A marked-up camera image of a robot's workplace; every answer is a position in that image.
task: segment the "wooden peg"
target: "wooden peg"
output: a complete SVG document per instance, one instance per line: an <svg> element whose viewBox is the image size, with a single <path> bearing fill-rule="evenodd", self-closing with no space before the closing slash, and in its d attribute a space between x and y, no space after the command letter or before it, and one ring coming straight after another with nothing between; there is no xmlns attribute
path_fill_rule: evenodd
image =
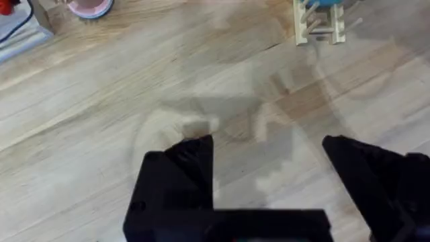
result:
<svg viewBox="0 0 430 242"><path fill-rule="evenodd" d="M305 29L302 33L303 38L309 37L311 31L313 31L319 24L321 24L321 19L315 20L307 29Z"/></svg>
<svg viewBox="0 0 430 242"><path fill-rule="evenodd" d="M301 8L305 8L310 0L303 0Z"/></svg>
<svg viewBox="0 0 430 242"><path fill-rule="evenodd" d="M312 4L312 6L309 8L309 10L304 13L304 15L302 16L302 19L300 19L300 21L302 23L306 23L306 21L308 20L309 16L313 12L315 12L316 8L319 7L319 6L320 6L320 2L319 1L314 2L314 4Z"/></svg>

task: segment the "cable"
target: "cable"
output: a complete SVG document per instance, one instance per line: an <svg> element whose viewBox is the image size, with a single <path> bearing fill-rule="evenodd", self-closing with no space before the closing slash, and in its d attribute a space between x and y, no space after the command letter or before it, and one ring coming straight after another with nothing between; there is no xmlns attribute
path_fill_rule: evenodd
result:
<svg viewBox="0 0 430 242"><path fill-rule="evenodd" d="M33 17L33 15L34 15L33 3L30 0L27 0L27 2L28 2L28 5L30 6L30 14L28 15L28 17L24 21L19 23L8 34L6 34L5 37L2 37L2 39L0 39L0 44L5 42L6 40L8 40L15 32L17 32L22 26L24 26L24 24L28 23L31 20L31 18Z"/></svg>

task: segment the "wood grain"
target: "wood grain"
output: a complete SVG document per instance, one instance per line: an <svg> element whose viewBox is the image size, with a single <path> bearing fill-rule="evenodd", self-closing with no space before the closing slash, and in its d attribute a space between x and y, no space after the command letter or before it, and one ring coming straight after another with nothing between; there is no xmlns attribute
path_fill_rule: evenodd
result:
<svg viewBox="0 0 430 242"><path fill-rule="evenodd" d="M324 208L368 228L320 145L428 153L430 3L365 1L347 43L296 47L292 2L117 1L0 66L0 241L124 241L143 155L215 139L219 208Z"/></svg>

